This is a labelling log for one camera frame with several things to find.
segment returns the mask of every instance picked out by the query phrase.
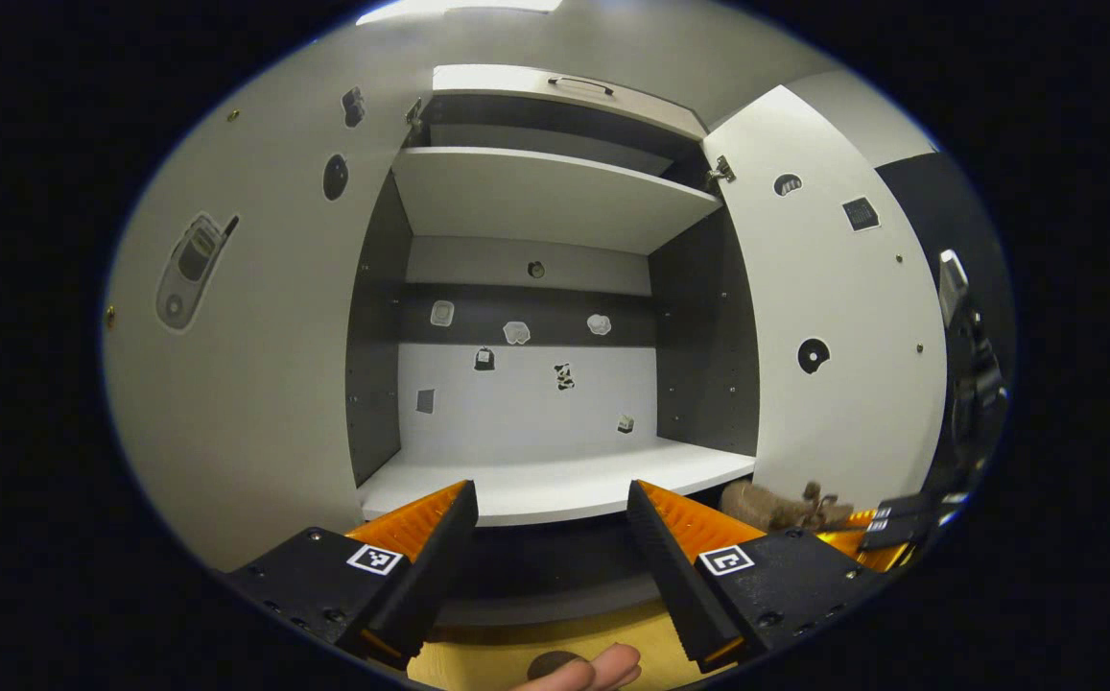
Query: brown object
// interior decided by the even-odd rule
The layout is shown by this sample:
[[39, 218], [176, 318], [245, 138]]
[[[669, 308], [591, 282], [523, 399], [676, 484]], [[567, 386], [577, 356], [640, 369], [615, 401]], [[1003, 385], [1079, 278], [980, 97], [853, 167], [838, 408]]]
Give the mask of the brown object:
[[819, 498], [817, 481], [806, 482], [804, 500], [787, 499], [749, 480], [731, 481], [720, 495], [723, 515], [770, 532], [786, 528], [819, 530], [847, 519], [852, 504], [836, 504], [836, 495]]
[[554, 672], [572, 660], [584, 660], [584, 658], [576, 656], [575, 652], [567, 651], [543, 652], [542, 656], [534, 658], [533, 663], [528, 664], [528, 681], [546, 677], [547, 673]]

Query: human hand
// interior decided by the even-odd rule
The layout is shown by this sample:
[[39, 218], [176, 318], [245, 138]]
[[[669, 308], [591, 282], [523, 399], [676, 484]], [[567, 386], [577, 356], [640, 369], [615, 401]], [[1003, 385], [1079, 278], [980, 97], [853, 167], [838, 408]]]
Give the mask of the human hand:
[[511, 691], [615, 691], [639, 678], [639, 651], [624, 643], [606, 648], [589, 661], [569, 661], [546, 677]]

